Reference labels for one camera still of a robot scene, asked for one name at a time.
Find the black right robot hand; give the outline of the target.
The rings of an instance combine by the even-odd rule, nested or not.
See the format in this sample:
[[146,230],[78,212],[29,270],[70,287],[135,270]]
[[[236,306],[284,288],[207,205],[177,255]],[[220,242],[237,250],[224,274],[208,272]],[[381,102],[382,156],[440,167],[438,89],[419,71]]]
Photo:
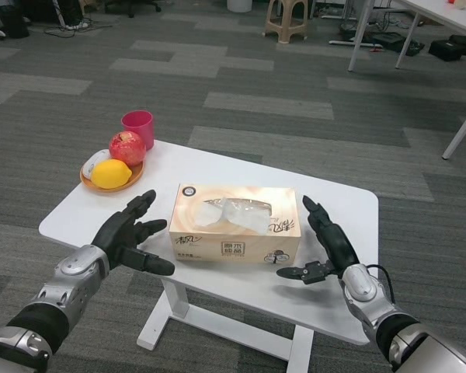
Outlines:
[[320,203],[315,203],[304,195],[302,203],[308,211],[308,224],[315,232],[318,242],[325,249],[328,259],[321,263],[313,261],[303,267],[284,267],[276,275],[290,280],[313,284],[324,281],[329,275],[341,278],[344,270],[354,264],[359,264],[358,256],[343,229],[334,223],[329,213]]

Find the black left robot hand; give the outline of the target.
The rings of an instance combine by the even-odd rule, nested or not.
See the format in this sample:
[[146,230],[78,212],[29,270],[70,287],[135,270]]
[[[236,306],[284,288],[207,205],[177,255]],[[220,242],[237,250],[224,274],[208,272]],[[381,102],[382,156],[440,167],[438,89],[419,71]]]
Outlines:
[[92,244],[107,256],[110,269],[119,265],[160,276],[171,276],[175,266],[168,260],[138,249],[146,239],[167,227],[165,219],[139,222],[153,204],[156,192],[149,190],[132,199],[122,210],[114,213],[96,233]]

